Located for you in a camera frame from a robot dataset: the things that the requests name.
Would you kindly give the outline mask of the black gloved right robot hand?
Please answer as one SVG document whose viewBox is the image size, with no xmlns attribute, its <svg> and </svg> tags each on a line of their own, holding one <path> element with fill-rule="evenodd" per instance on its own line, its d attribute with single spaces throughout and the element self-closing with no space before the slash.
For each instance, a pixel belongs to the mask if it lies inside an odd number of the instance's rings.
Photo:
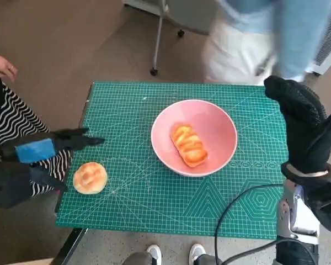
<svg viewBox="0 0 331 265">
<path fill-rule="evenodd" d="M 331 115 L 304 84 L 270 76 L 265 95 L 278 102 L 286 123 L 288 162 L 302 173 L 327 170 L 331 153 Z"/>
</svg>

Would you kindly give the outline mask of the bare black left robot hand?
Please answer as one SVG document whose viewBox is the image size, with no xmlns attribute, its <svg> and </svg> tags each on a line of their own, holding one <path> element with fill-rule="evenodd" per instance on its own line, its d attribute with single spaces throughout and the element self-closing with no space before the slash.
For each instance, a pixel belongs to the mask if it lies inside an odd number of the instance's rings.
<svg viewBox="0 0 331 265">
<path fill-rule="evenodd" d="M 79 151 L 104 143 L 104 138 L 87 136 L 88 131 L 88 128 L 62 129 L 21 136 L 0 145 L 0 160 L 31 164 L 54 157 L 60 151 Z"/>
</svg>

